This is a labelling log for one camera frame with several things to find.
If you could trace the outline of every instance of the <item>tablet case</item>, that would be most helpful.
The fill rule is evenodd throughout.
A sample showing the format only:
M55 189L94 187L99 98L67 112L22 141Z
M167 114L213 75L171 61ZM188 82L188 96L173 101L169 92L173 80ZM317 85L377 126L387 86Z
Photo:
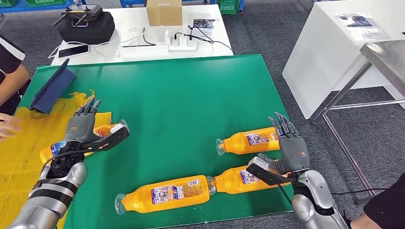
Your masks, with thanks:
M49 78L45 85L32 98L30 110L46 114L52 109L56 100L59 99L65 89L76 77L73 72L66 69L68 62L69 58L62 63L58 70L56 70L52 77Z

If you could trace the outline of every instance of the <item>table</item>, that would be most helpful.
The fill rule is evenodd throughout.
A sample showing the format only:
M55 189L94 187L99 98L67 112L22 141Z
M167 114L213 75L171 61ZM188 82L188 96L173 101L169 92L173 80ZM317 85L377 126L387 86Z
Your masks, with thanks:
M164 42L163 34L168 29L170 35L173 36L176 32L183 31L190 33L188 25L193 24L193 19L216 19L212 35L214 41L221 41L230 46L225 25L221 17L218 5L195 5L183 6L183 26L159 26L150 27L146 8L121 8L121 9L104 9L114 17L116 30L111 37L111 43L93 48L90 53L70 58L69 65L85 64L85 63L111 63L111 62L129 62L129 61L145 61L145 60L160 60L160 59L175 59L175 58L191 58L191 57L208 57L208 56L229 56L233 52L226 46L220 43L210 44L208 42L197 41L197 51L193 52L170 52L164 53L157 50L155 46L137 47L131 54L125 53L116 57L120 45L129 45L132 41L127 41L137 37L143 27L145 29L145 39L148 42ZM146 44L142 35L139 36L140 44ZM51 65L61 65L65 58L54 58Z
M405 40L366 43L360 49L360 52L367 59L367 62L354 76L352 76L350 81L343 87L343 89L340 90L338 94L329 102L329 104L326 105L326 107L315 117L314 122L317 122L321 117L326 121L328 127L338 140L339 145L342 147L350 163L355 168L360 180L362 180L367 189L371 189L372 187L368 183L366 177L360 170L356 161L353 159L346 145L339 136L337 130L328 118L327 112L329 110L348 109L354 107L405 103L405 99L400 99L362 104L336 105L336 103L346 94L346 92L353 85L355 85L372 66L379 70L379 72L381 72L402 95L405 95ZM374 196L375 192L370 190L369 194Z
M341 90L367 62L359 52L366 42L353 39L335 14L367 13L391 40L403 40L404 8L403 0L345 0L314 4L283 71L306 119L313 115L330 92ZM384 86L395 99L404 99L375 66L352 89L377 86Z
M20 106L57 66L38 68ZM65 229L157 228L291 211L278 188L237 195L216 193L200 205L140 214L114 210L117 193L193 175L216 176L246 165L255 154L217 155L216 138L268 127L286 115L260 55L186 58L68 66L77 78L65 91L95 90L99 112L124 118L128 139L86 158L88 177L69 210ZM279 158L280 151L266 152ZM291 185L285 187L291 197Z

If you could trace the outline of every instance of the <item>person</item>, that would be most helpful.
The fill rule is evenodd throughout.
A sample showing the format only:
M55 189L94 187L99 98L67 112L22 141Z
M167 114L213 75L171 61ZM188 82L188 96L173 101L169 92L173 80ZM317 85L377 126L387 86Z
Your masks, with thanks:
M405 173L364 206L364 214L350 223L351 229L405 228L404 196Z
M5 137L13 136L13 133L10 131L18 131L20 128L15 125L19 122L19 119L8 115L0 113L0 140Z
M0 34L0 138L12 136L18 130L18 119L12 117L20 95L25 91L30 75L22 65L25 53Z

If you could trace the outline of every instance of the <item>stainless steel table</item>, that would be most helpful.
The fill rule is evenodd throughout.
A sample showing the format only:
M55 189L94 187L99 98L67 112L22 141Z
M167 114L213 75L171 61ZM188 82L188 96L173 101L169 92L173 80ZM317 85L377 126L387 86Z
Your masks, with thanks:
M342 147L350 163L356 170L359 178L362 180L364 186L367 189L371 189L369 182L360 170L356 161L350 154L348 148L342 141L332 122L327 116L327 112L330 110L347 109L353 107L364 106L377 106L386 104L402 104L405 100L389 100L372 103L362 104L346 104L336 105L336 103L346 94L346 92L371 68L375 66L391 84L402 94L405 95L405 40L399 41L385 41L366 43L360 49L360 52L365 56L368 61L361 69L353 76L353 78L340 90L337 95L326 105L326 107L314 118L313 122L316 123L321 117L327 123L329 129L332 131L335 138L338 140L339 145ZM371 196L375 195L373 190L368 191Z

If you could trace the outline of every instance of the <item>gray carpet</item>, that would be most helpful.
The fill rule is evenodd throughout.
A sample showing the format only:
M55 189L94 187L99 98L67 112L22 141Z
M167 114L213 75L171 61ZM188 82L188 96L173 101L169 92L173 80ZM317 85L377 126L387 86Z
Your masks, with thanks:
M118 0L88 2L97 2L104 8L120 7ZM235 54L263 55L290 119L306 140L311 167L324 175L331 191L364 189L326 123L315 125L304 119L281 74L312 4L311 0L247 0L244 14L224 16L224 22ZM58 15L58 11L44 11L0 17L0 33L26 51L25 65L31 73L35 66L51 63L47 56L61 42L50 26ZM42 40L48 42L34 43ZM350 91L341 103L382 99L391 99L384 88L359 89ZM372 187L387 187L404 172L405 112L399 105L332 111L329 116ZM335 200L340 211L353 219L362 214L362 208L353 201L366 196L367 193L336 196ZM293 214L276 214L180 228L303 227Z

